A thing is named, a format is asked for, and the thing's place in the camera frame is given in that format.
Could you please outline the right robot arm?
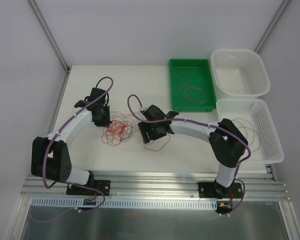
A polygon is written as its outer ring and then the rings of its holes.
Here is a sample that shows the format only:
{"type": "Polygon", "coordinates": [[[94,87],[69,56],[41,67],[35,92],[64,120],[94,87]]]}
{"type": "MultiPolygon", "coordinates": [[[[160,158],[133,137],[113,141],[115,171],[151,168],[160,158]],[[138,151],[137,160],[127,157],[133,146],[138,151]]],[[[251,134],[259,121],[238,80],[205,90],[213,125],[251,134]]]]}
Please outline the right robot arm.
{"type": "Polygon", "coordinates": [[[145,117],[144,121],[138,123],[144,144],[167,134],[185,135],[209,143],[219,167],[212,187],[205,187],[203,192],[217,199],[223,199],[232,192],[239,161],[246,151],[248,141],[231,120],[224,118],[216,125],[209,125],[183,119],[175,111],[165,114],[153,104],[139,109],[145,117]]]}

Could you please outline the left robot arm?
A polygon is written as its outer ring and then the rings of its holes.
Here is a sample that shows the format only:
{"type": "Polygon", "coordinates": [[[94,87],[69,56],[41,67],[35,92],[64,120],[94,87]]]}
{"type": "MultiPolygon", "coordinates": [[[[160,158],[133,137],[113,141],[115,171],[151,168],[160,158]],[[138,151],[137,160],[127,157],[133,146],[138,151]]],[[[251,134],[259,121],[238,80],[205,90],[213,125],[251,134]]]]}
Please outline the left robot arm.
{"type": "Polygon", "coordinates": [[[74,105],[71,120],[46,137],[38,136],[33,140],[31,174],[57,183],[77,184],[83,194],[91,194],[95,189],[94,174],[72,166],[69,153],[72,142],[91,123],[97,127],[111,124],[109,94],[96,87],[74,105]]]}

